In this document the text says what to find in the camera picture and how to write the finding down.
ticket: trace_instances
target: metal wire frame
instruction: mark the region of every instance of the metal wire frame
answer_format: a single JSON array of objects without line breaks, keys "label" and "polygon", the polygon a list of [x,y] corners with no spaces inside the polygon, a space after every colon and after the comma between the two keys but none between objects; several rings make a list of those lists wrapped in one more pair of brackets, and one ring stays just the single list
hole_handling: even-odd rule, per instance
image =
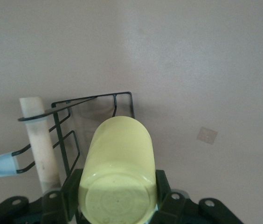
[{"label": "metal wire frame", "polygon": [[[56,146],[60,145],[60,149],[61,149],[61,153],[62,153],[62,159],[63,159],[63,163],[64,163],[64,168],[65,168],[65,173],[67,178],[70,176],[70,174],[72,173],[77,160],[80,156],[80,147],[78,145],[78,141],[77,141],[77,137],[76,137],[76,133],[72,130],[69,133],[67,133],[65,136],[63,136],[62,134],[62,130],[61,130],[61,124],[66,121],[70,116],[70,108],[82,103],[85,103],[87,101],[96,99],[98,97],[106,97],[106,96],[113,96],[113,100],[114,100],[114,111],[113,111],[113,115],[112,117],[114,117],[116,115],[116,111],[117,111],[117,95],[123,95],[123,94],[128,94],[130,96],[130,112],[131,112],[131,117],[135,118],[135,112],[134,112],[134,106],[133,106],[133,100],[132,100],[132,93],[131,92],[116,92],[116,93],[110,93],[110,94],[103,94],[103,95],[96,95],[96,96],[90,96],[90,97],[83,97],[83,98],[75,98],[75,99],[68,99],[68,100],[63,100],[63,101],[58,101],[58,102],[53,102],[51,105],[51,109],[48,109],[44,112],[44,114],[41,115],[37,115],[37,116],[33,116],[33,117],[29,117],[29,118],[19,118],[18,121],[29,121],[29,120],[34,120],[34,119],[39,119],[39,118],[44,118],[46,116],[49,116],[51,114],[53,114],[54,116],[54,121],[55,121],[55,125],[52,126],[49,129],[49,132],[52,132],[54,129],[56,129],[57,131],[57,136],[58,136],[58,142],[55,143],[53,145],[53,148],[55,148]],[[64,106],[60,106],[57,107],[58,104],[63,104],[65,103],[66,105]],[[62,119],[61,121],[59,120],[59,115],[58,112],[66,110],[68,111],[68,115]],[[76,148],[77,148],[77,157],[73,163],[73,165],[71,166],[71,168],[69,168],[69,162],[68,162],[68,158],[67,158],[67,153],[66,153],[66,149],[65,149],[65,144],[64,144],[64,140],[69,137],[71,134],[73,134],[74,139],[75,139],[75,143],[76,143]],[[28,144],[26,145],[24,148],[22,148],[21,150],[18,150],[16,152],[12,153],[12,156],[17,156],[20,155],[24,152],[26,152],[27,150],[29,150],[31,148],[31,145]],[[35,162],[30,163],[27,167],[23,168],[23,169],[18,169],[16,172],[18,174],[21,173],[25,173],[28,170],[30,170],[33,166],[35,165]]]}]

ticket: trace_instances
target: light blue plastic cap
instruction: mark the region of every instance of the light blue plastic cap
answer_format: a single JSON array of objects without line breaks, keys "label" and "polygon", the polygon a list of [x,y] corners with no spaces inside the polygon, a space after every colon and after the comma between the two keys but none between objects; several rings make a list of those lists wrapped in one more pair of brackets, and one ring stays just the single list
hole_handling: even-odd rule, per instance
[{"label": "light blue plastic cap", "polygon": [[17,169],[19,164],[15,156],[11,153],[0,155],[0,177],[17,175]]}]

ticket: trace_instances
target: white wall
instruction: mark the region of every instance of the white wall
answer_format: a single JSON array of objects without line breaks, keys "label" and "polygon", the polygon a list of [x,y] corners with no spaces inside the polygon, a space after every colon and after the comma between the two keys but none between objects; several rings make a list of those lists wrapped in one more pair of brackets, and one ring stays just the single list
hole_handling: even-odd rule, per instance
[{"label": "white wall", "polygon": [[[117,91],[171,187],[263,223],[262,0],[0,1],[0,154],[28,142],[18,98]],[[0,179],[0,202],[14,195],[40,196],[35,169]]]}]

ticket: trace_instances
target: screw hole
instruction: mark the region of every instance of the screw hole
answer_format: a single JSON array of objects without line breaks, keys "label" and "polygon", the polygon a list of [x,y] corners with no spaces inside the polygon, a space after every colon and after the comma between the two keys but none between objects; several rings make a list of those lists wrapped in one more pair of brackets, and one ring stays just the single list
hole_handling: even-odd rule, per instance
[{"label": "screw hole", "polygon": [[11,204],[12,205],[17,205],[17,204],[20,204],[20,203],[21,203],[21,200],[20,199],[16,199]]},{"label": "screw hole", "polygon": [[206,200],[205,201],[205,204],[209,207],[214,207],[215,206],[215,203],[213,201],[210,201],[210,200]]},{"label": "screw hole", "polygon": [[179,194],[176,194],[176,193],[171,194],[171,197],[172,197],[173,199],[175,199],[175,200],[179,200],[179,199],[180,199]]},{"label": "screw hole", "polygon": [[56,193],[52,193],[52,194],[49,195],[49,198],[55,198],[55,197],[57,197]]}]

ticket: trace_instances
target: white cylindrical post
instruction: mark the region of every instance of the white cylindrical post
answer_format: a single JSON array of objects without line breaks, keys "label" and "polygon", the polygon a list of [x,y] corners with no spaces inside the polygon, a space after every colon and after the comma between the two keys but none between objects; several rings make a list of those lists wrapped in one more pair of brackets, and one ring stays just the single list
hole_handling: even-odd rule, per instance
[{"label": "white cylindrical post", "polygon": [[[44,113],[40,97],[20,98],[25,118]],[[58,165],[45,118],[25,121],[42,192],[61,187]]]}]

